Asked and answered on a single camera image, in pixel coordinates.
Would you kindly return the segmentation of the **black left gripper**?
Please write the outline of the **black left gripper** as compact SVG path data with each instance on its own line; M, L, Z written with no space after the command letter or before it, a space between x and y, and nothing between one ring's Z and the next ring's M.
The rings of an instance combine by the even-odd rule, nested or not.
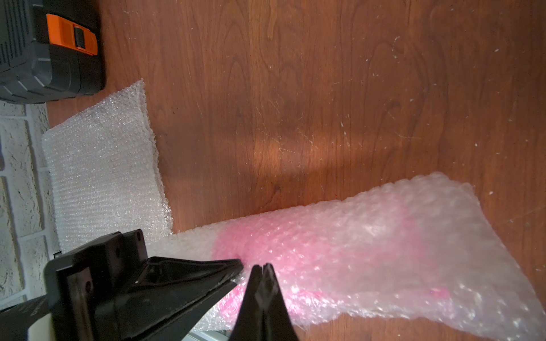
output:
M46 293L1 310L2 340L182 340L235 286L238 259L147 259L142 230L48 262Z

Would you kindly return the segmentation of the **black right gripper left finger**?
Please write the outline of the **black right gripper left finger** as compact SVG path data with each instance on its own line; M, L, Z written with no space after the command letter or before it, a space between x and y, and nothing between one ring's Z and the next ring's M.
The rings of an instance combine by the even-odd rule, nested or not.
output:
M257 299L258 288L262 279L263 268L259 265L254 265L229 341L264 340L263 309Z

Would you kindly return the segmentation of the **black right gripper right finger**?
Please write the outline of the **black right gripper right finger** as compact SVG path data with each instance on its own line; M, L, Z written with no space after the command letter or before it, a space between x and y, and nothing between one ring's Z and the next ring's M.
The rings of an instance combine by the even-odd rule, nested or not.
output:
M271 264L264 266L264 340L299 340Z

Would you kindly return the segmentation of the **pink plastic wine glass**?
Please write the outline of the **pink plastic wine glass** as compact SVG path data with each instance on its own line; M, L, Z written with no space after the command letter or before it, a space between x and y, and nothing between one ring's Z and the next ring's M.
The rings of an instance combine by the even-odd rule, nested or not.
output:
M246 270L270 263L299 323L347 313L427 315L448 308L449 289L417 220L401 200L385 205L322 203L228 221L215 259Z

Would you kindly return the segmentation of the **bubble wrap sheet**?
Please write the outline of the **bubble wrap sheet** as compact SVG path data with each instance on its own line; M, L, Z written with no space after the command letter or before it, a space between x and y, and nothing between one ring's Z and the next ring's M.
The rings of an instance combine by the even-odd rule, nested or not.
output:
M145 83L138 80L42 136L63 253L114 232L172 233Z
M233 328L255 265L274 267L291 321L426 318L492 340L544 340L545 310L473 188L442 173L345 200L154 237L152 256L239 259L238 285L196 325Z

